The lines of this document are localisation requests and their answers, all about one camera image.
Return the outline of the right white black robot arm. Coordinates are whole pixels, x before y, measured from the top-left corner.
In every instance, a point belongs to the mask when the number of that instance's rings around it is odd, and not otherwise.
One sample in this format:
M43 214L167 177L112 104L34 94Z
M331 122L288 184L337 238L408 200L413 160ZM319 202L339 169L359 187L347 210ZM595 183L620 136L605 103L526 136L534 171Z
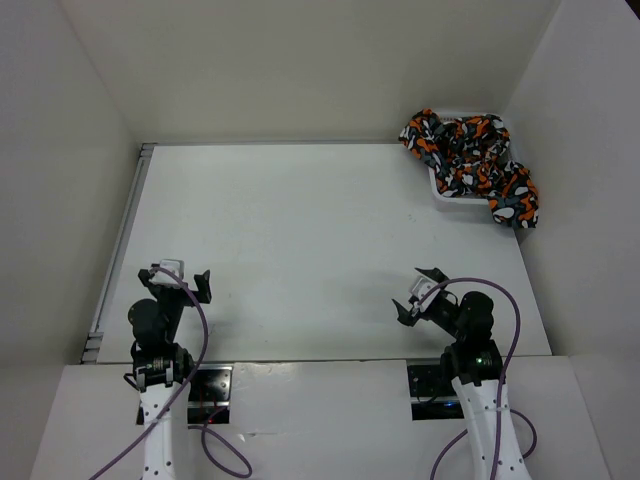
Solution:
M532 446L522 451L512 417L532 422L512 409L506 374L521 333L521 312L514 296L505 287L486 279L448 278L441 270L420 269L409 289L409 306L394 306L397 320L413 327L420 320L433 322L454 342L441 355L440 385L455 393L461 405L465 430L451 440L437 456L430 477L435 478L444 456L461 439L471 446L476 479L529 479L525 460L537 445L537 431L531 430ZM515 326L511 344L502 355L492 338L494 302L486 294L469 291L457 298L449 285L474 283L503 294L513 308Z

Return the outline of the orange camouflage shorts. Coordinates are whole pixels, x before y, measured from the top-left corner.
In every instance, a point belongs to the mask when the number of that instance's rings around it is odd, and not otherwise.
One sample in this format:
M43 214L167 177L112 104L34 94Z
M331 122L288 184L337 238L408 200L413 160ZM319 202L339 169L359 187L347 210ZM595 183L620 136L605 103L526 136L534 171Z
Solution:
M414 114L398 141L426 164L438 194L446 199L485 200L492 220L513 229L533 229L539 193L527 167L509 157L510 132L494 114L445 120L431 109Z

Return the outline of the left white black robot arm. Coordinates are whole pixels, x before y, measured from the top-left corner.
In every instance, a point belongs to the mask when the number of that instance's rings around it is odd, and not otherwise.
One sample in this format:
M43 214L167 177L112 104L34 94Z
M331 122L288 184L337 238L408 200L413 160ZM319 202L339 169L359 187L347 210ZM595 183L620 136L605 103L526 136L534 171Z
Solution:
M151 294L128 311L132 374L145 428L142 477L193 479L187 400L198 391L200 376L198 362L175 336L185 308L211 302L210 272L196 274L191 290L184 281L184 262L163 259L140 270L138 278Z

